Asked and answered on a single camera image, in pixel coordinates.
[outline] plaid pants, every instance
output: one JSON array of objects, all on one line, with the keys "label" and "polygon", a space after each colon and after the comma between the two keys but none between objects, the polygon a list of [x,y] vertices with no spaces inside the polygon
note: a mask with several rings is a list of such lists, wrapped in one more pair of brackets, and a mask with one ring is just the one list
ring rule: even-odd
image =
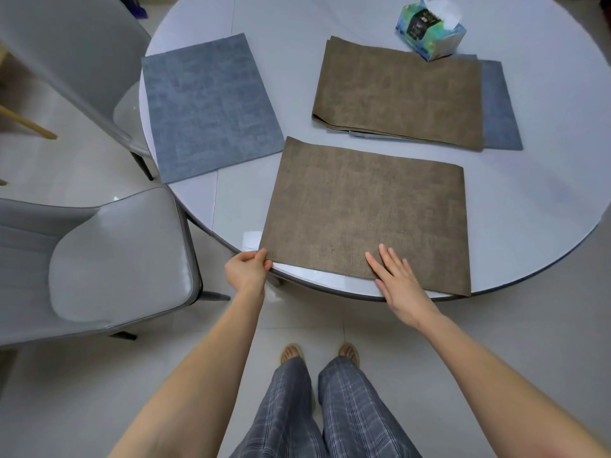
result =
[{"label": "plaid pants", "polygon": [[306,364],[291,358],[274,372],[250,431],[231,457],[421,458],[350,359],[336,357],[318,375],[322,434],[312,418],[312,401]]}]

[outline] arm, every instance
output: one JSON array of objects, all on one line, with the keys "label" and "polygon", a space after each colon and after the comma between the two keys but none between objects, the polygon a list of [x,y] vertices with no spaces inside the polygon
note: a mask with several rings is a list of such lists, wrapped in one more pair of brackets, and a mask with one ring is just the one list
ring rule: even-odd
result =
[{"label": "arm", "polygon": [[110,458],[217,455],[263,305],[271,267],[265,256],[261,249],[227,262],[227,280],[238,291],[236,297],[144,405]]},{"label": "arm", "polygon": [[382,244],[379,252],[385,266],[370,253],[366,258],[389,307],[445,362],[499,457],[611,456],[569,413],[443,316],[405,259]]}]

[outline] white table top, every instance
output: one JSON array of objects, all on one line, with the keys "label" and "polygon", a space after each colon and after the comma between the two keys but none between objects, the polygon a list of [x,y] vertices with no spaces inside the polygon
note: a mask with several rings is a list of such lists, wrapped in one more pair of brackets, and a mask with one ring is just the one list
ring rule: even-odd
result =
[{"label": "white table top", "polygon": [[[314,124],[326,40],[336,35],[407,50],[394,26],[402,6],[416,1],[179,0],[147,55],[244,32],[285,137],[462,166],[472,291],[506,286],[570,252],[609,203],[611,71],[586,31],[552,0],[454,0],[467,29],[458,52],[503,63],[523,151],[363,140]],[[143,80],[139,100],[156,159]],[[249,249],[263,230],[279,161],[275,154],[170,188],[203,228],[234,249]],[[274,269],[330,292],[381,296],[370,280]]]}]

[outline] wooden stick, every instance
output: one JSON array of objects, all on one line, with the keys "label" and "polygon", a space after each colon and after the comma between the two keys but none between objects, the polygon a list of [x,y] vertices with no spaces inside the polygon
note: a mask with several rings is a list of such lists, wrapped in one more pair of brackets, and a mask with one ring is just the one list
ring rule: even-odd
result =
[{"label": "wooden stick", "polygon": [[57,135],[55,133],[52,133],[49,130],[42,128],[40,125],[35,124],[31,120],[26,119],[24,116],[19,115],[16,112],[11,111],[11,109],[7,109],[2,105],[0,105],[0,115],[19,122],[21,125],[29,128],[30,130],[35,131],[36,133],[42,135],[45,138],[48,138],[49,140],[57,140]]}]

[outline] person's right hand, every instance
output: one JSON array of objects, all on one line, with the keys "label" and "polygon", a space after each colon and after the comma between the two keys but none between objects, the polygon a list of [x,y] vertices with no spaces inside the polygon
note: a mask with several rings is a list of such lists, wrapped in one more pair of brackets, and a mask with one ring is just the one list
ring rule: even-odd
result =
[{"label": "person's right hand", "polygon": [[407,260],[399,260],[393,248],[386,249],[384,244],[379,245],[379,253],[385,266],[369,252],[365,253],[367,263],[379,277],[376,285],[399,320],[419,329],[423,319],[439,314],[439,309],[418,284]]}]

